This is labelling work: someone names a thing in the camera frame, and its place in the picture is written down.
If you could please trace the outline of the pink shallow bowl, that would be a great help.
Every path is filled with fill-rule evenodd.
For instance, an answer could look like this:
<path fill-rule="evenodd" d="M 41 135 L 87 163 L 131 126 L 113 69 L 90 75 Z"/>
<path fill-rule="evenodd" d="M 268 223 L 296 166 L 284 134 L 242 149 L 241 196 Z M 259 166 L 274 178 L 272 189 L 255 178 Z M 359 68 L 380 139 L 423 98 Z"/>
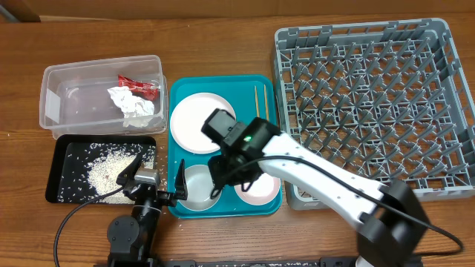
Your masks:
<path fill-rule="evenodd" d="M 281 180 L 262 174 L 251 185 L 248 191 L 242 191 L 241 185 L 235 185 L 237 195 L 250 205 L 265 205 L 270 203 L 281 190 Z"/>

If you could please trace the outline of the grey bowl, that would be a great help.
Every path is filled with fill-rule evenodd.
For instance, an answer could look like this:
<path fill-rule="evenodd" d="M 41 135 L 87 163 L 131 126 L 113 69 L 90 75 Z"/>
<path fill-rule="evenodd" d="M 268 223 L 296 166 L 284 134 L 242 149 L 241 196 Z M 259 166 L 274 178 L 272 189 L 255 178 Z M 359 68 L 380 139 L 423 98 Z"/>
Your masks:
<path fill-rule="evenodd" d="M 187 200 L 179 203 L 190 211 L 205 211 L 213 207 L 220 199 L 220 194 L 211 198 L 214 183 L 207 165 L 193 165 L 185 170 Z"/>

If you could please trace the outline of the red snack wrapper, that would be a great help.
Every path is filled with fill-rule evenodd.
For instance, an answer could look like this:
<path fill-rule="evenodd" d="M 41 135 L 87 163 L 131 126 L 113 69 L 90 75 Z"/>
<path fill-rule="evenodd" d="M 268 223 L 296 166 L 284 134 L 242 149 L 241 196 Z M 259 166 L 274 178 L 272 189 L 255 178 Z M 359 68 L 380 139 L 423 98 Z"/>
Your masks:
<path fill-rule="evenodd" d="M 140 96 L 149 101 L 154 101 L 159 97 L 160 88 L 151 83 L 138 82 L 118 75 L 118 84 L 120 87 L 126 86 L 134 95 Z"/>

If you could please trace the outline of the white napkin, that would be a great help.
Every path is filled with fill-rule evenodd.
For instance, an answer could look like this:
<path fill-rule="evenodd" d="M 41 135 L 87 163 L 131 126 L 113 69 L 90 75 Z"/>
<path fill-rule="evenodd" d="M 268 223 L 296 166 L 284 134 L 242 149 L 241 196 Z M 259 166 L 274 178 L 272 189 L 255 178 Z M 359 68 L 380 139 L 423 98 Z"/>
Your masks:
<path fill-rule="evenodd" d="M 151 116 L 154 114 L 154 103 L 135 96 L 128 87 L 107 89 L 112 102 L 122 111 L 125 118 Z"/>

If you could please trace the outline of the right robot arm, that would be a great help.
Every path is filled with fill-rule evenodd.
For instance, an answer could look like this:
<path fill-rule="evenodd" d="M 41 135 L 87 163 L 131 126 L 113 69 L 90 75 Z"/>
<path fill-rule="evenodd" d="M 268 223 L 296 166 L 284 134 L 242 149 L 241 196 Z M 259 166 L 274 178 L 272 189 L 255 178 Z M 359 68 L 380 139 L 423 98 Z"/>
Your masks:
<path fill-rule="evenodd" d="M 357 266 L 407 266 L 416 259 L 429 220 L 404 182 L 384 185 L 346 171 L 259 117 L 245 125 L 215 109 L 201 131 L 220 147 L 208 161 L 212 197 L 227 185 L 248 191 L 268 174 L 317 198 L 356 230 Z"/>

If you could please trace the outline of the white round plate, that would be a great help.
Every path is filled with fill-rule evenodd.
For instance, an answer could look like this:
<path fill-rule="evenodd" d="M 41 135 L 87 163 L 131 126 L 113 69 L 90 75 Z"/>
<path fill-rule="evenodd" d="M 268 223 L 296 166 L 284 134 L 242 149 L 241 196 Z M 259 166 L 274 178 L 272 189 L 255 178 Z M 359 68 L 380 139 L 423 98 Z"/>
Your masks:
<path fill-rule="evenodd" d="M 195 93 L 181 100 L 171 114 L 171 135 L 183 149 L 194 154 L 210 154 L 218 151 L 201 128 L 215 109 L 224 109 L 236 117 L 233 107 L 214 93 Z"/>

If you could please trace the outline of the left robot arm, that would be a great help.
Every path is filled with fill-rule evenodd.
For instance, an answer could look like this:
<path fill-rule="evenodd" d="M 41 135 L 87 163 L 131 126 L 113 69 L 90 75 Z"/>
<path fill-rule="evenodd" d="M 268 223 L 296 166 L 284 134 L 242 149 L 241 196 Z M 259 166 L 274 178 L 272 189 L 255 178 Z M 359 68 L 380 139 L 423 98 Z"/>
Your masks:
<path fill-rule="evenodd" d="M 188 198 L 183 160 L 177 174 L 174 192 L 159 189 L 158 171 L 144 167 L 141 156 L 118 174 L 117 184 L 134 206 L 130 215 L 119 216 L 108 226 L 107 238 L 111 245 L 108 266 L 163 265 L 154 255 L 152 245 L 163 207 L 174 207 L 179 200 Z"/>

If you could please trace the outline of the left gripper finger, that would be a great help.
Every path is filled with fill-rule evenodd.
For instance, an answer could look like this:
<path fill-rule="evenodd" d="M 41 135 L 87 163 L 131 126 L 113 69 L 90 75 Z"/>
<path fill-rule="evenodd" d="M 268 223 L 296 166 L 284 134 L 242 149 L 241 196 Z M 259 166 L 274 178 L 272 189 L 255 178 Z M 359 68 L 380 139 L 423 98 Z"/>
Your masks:
<path fill-rule="evenodd" d="M 141 164 L 142 156 L 137 155 L 134 160 L 118 174 L 116 184 L 126 185 L 129 180 L 134 178 L 134 175 L 140 168 Z"/>
<path fill-rule="evenodd" d="M 186 184 L 186 177 L 185 177 L 185 160 L 181 159 L 180 165 L 177 170 L 177 175 L 175 177 L 175 192 L 174 198 L 176 200 L 187 200 L 188 199 L 188 189 Z"/>

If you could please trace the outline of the white rice pile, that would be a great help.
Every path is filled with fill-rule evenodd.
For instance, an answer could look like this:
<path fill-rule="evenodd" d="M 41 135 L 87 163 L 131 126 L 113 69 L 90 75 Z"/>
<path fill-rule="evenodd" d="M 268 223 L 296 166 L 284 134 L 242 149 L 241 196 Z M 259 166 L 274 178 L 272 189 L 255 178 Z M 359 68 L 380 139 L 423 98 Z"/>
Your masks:
<path fill-rule="evenodd" d="M 72 142 L 66 149 L 56 201 L 82 204 L 118 189 L 118 174 L 137 155 L 146 168 L 153 168 L 156 146 Z"/>

